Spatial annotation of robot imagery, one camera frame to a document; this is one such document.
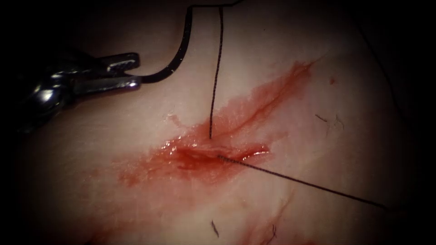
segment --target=blood smear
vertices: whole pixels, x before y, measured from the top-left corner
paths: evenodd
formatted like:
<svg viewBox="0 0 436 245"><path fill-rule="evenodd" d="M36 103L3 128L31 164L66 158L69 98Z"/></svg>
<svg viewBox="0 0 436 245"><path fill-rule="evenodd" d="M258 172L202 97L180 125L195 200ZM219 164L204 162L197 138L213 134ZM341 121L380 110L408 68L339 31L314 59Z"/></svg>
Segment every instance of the blood smear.
<svg viewBox="0 0 436 245"><path fill-rule="evenodd" d="M209 139L209 117L189 128L184 135L163 142L160 147L134 157L118 175L120 183L136 186L145 181L177 178L193 179L206 185L229 181L246 167L225 162L221 155L252 165L273 159L271 144L286 136L286 132L270 132L257 141L247 142L247 135L255 135L269 122L269 116L285 100L300 97L309 82L314 62L296 62L280 78L254 88L244 98L233 98L213 112L212 139ZM182 127L177 116L170 117Z"/></svg>

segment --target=blood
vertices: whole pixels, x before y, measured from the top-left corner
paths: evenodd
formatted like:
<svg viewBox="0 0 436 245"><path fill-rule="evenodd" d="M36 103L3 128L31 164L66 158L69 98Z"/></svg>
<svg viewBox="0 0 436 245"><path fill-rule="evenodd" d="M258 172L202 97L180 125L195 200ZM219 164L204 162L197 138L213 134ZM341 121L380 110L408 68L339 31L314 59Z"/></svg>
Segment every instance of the blood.
<svg viewBox="0 0 436 245"><path fill-rule="evenodd" d="M274 117L280 116L281 109L289 109L284 102L304 96L314 63L296 62L281 77L252 89L248 96L232 98L226 106L214 110L212 139L209 139L208 115L193 126L183 125L177 115L171 115L168 119L183 134L163 140L144 152L119 157L108 170L90 173L91 177L109 178L115 171L117 177L116 186L104 189L100 202L93 204L96 211L90 217L99 223L90 229L92 243L105 243L145 230L149 235L159 234L167 228L165 224L175 222L173 219L218 201L220 193L226 192L226 188L219 187L231 183L245 171L254 171L226 162L218 155L254 166L274 159L278 152L273 151L272 145L287 137L289 130L274 126ZM276 223L279 216L271 217L269 224ZM257 238L255 226L260 220L255 214L251 217L253 222L247 223L239 243L268 241L270 226L264 233L267 234L265 239Z"/></svg>
<svg viewBox="0 0 436 245"><path fill-rule="evenodd" d="M132 187L144 181L167 179L198 180L205 185L224 183L246 170L225 162L218 155L259 165L274 158L271 144L286 137L276 130L259 136L257 132L271 120L273 111L285 100L303 96L314 62L296 62L283 76L254 88L244 98L233 98L213 112L212 139L209 139L209 118L189 127L185 134L163 141L159 147L142 153L121 168L120 183ZM177 127L177 116L171 116Z"/></svg>

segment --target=black thread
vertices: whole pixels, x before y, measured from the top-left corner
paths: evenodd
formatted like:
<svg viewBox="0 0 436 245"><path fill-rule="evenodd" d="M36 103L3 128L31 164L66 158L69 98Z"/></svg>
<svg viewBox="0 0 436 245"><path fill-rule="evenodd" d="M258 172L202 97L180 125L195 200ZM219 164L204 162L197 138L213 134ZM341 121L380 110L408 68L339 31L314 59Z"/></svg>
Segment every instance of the black thread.
<svg viewBox="0 0 436 245"><path fill-rule="evenodd" d="M215 224L213 223L213 221L210 224L212 225L213 231L215 232L215 234L217 234L217 237L219 238L218 230L217 230Z"/></svg>
<svg viewBox="0 0 436 245"><path fill-rule="evenodd" d="M253 166L253 165L250 165L250 164L246 164L244 162L236 161L236 160L233 160L233 159L221 156L221 155L218 155L218 158L220 158L220 159L222 159L224 161L227 161L227 162L237 163L237 164L245 166L245 167L249 167L249 168L252 168L252 169L255 169L255 170L263 171L265 173L272 174L272 175L275 175L275 176L283 178L283 179L287 179L287 180L291 180L291 181L294 181L294 182L298 182L298 183L304 184L306 186L315 187L315 188L317 188L319 190L327 191L327 192L330 192L330 193L333 193L333 194L336 194L336 195L339 195L339 196L343 196L343 197L346 197L346 198L349 198L349 199L360 201L360 202L363 202L363 203L366 203L366 204L369 204L369 205L373 205L373 206L382 208L385 211L387 210L387 207L384 206L383 204L380 204L380 203L376 203L376 202L373 202L373 201L365 200L365 199L362 199L362 198L359 198L359 197L356 197L356 196L351 196L349 194L345 194L345 193L342 193L342 192L330 190L330 189L327 189L327 188L322 187L322 186L317 186L317 185L314 185L314 184L311 184L311 183L307 183L307 182L304 182L304 181L301 181L301 180L298 180L298 179L294 179L292 177L289 177L289 176L286 176L286 175L283 175L283 174L279 174L279 173L276 173L276 172L273 172L273 171L269 171L269 170L266 170L266 169L263 169L263 168L259 168L259 167L256 167L256 166Z"/></svg>
<svg viewBox="0 0 436 245"><path fill-rule="evenodd" d="M210 106L209 139L212 139L213 106L215 104L215 93L217 90L217 83L218 83L219 63L221 62L221 51L223 49L223 33L224 33L223 8L219 7L218 10L219 10L219 20L220 20L220 24L221 24L221 31L219 34L219 51L218 51L217 71L215 72L215 80L213 83L213 92L212 92L212 105Z"/></svg>

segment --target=pale skin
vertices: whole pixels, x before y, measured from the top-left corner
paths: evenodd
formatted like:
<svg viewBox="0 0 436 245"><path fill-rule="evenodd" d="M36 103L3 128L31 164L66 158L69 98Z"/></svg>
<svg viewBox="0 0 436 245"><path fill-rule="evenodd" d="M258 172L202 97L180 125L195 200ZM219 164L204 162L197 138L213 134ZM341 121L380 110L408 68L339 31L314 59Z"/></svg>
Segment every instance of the pale skin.
<svg viewBox="0 0 436 245"><path fill-rule="evenodd" d="M188 5L109 6L107 12L117 18L96 14L84 20L68 42L96 57L137 52L141 66L129 73L153 74L177 51ZM414 184L411 136L380 67L347 15L335 7L323 9L279 1L224 8L215 108L246 96L295 62L318 60L304 96L272 114L274 123L268 127L283 128L290 135L271 146L276 157L262 167L387 207L399 206ZM219 28L216 8L195 9L189 48L173 75L138 91L84 101L30 136L20 157L27 163L21 184L30 190L25 198L31 200L29 217L38 234L71 244L92 239L96 244L383 239L380 234L386 234L392 221L382 209L264 172L244 171L210 189L193 182L191 189L176 190L199 200L189 210L167 208L171 200L159 199L161 192L175 191L169 189L171 184L146 190L115 184L116 176L108 169L123 164L116 159L147 152L186 132L169 120L171 115L187 127L208 118ZM94 169L107 172L93 174ZM108 203L119 208L109 209ZM101 226L123 223L134 225L101 233L111 230ZM96 233L104 238L95 238Z"/></svg>

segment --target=skin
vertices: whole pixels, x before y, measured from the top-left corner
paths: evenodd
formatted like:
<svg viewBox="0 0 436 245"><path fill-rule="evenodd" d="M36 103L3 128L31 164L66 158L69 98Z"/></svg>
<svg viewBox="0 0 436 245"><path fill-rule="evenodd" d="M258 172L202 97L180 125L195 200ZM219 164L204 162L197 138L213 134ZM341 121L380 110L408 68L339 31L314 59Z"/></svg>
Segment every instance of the skin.
<svg viewBox="0 0 436 245"><path fill-rule="evenodd" d="M109 5L84 17L65 40L95 57L137 52L141 66L129 73L153 74L177 51L188 5ZM287 132L260 167L402 206L415 186L413 137L349 16L336 6L320 9L280 1L224 8L215 109L287 74L296 62L316 60L301 93L280 104L253 136ZM188 51L172 76L85 100L27 137L16 174L37 239L325 244L389 238L397 213L251 169L216 186L178 179L120 183L117 170L208 120L218 45L218 10L195 9Z"/></svg>

